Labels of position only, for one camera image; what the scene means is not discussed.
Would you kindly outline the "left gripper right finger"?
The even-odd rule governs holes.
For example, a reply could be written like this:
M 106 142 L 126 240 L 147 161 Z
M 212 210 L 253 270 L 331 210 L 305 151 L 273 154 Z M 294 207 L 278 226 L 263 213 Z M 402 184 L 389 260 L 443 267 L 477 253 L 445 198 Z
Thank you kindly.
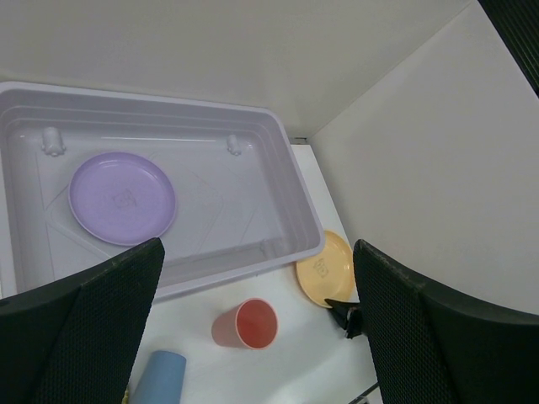
M 364 332 L 385 403 L 536 403 L 538 317 L 354 247 Z

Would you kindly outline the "cream yellow plastic plate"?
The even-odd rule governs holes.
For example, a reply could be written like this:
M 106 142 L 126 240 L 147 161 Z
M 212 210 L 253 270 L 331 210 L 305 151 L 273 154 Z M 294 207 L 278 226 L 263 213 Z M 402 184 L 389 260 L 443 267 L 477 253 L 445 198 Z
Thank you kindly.
M 325 231 L 323 250 L 296 262 L 296 279 L 305 296 L 315 305 L 329 308 L 326 299 L 348 301 L 355 289 L 350 245 L 333 231 Z

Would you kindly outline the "purple plastic plate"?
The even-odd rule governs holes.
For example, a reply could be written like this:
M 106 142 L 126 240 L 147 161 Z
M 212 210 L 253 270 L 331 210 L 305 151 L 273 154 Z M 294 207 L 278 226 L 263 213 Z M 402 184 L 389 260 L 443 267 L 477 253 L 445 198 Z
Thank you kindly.
M 89 158 L 72 175 L 67 197 L 85 231 L 122 247 L 162 236 L 176 216 L 169 177 L 155 163 L 129 152 Z

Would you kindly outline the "blue plastic cup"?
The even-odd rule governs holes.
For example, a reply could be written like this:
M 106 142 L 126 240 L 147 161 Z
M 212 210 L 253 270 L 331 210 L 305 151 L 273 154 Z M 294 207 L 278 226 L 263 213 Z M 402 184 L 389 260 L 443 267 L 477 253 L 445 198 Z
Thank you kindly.
M 129 403 L 179 404 L 184 386 L 186 358 L 158 350 L 151 353 Z

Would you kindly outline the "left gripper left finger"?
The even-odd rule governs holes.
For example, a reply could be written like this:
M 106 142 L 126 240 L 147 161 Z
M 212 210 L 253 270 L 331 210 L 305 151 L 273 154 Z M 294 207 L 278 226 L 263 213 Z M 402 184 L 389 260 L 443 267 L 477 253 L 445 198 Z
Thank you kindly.
M 3 403 L 120 403 L 162 272 L 150 239 L 1 300 Z

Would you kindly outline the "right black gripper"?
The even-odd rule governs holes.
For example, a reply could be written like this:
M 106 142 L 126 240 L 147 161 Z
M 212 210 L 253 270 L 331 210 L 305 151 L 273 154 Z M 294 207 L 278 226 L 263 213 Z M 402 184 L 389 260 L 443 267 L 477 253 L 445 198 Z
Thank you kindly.
M 326 299 L 328 311 L 336 324 L 344 330 L 347 339 L 353 339 L 363 333 L 363 314 L 359 302 L 345 302 Z

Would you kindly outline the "woven bamboo plate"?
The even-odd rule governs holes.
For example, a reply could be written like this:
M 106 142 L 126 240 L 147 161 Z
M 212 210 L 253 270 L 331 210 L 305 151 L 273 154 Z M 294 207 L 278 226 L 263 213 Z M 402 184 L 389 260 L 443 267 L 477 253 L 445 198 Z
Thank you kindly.
M 122 398 L 122 401 L 121 401 L 121 404 L 128 404 L 128 403 L 129 403 L 129 389 L 126 388 L 125 393 L 124 393 L 123 398 Z

